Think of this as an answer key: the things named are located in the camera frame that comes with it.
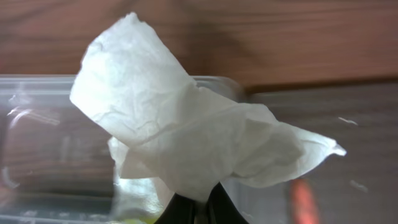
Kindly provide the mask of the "snack wrapper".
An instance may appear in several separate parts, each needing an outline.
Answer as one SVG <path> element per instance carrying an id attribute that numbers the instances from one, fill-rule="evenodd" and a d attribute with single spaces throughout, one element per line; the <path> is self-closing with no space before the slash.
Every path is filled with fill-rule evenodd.
<path id="1" fill-rule="evenodd" d="M 164 211 L 157 178 L 114 179 L 111 218 L 117 221 L 158 219 Z"/>

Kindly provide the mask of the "orange carrot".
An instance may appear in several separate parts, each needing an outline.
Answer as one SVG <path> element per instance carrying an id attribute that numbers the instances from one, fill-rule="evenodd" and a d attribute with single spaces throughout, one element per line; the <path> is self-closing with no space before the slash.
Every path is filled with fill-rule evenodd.
<path id="1" fill-rule="evenodd" d="M 291 181 L 290 204 L 293 224 L 320 224 L 315 197 L 305 179 Z"/>

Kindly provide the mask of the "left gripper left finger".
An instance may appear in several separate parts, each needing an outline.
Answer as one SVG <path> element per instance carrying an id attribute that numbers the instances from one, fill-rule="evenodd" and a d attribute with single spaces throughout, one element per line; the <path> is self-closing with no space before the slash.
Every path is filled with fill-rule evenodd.
<path id="1" fill-rule="evenodd" d="M 194 224 L 196 211 L 194 200 L 174 194 L 155 224 Z"/>

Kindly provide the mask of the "white paper napkin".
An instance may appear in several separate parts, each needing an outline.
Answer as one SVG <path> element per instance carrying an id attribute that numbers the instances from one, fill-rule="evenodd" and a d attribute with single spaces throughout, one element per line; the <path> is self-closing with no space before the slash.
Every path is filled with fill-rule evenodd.
<path id="1" fill-rule="evenodd" d="M 264 105 L 199 87 L 135 13 L 88 46 L 70 100 L 111 135 L 121 178 L 158 177 L 199 202 L 228 177 L 264 188 L 346 154 L 334 139 L 280 122 Z"/>

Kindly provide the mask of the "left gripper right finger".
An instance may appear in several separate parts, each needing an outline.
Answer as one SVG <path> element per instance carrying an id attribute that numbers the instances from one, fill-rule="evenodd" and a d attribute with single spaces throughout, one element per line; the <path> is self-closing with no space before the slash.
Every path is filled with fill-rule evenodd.
<path id="1" fill-rule="evenodd" d="M 209 224 L 249 224 L 220 182 L 213 188 L 206 203 L 206 216 Z"/>

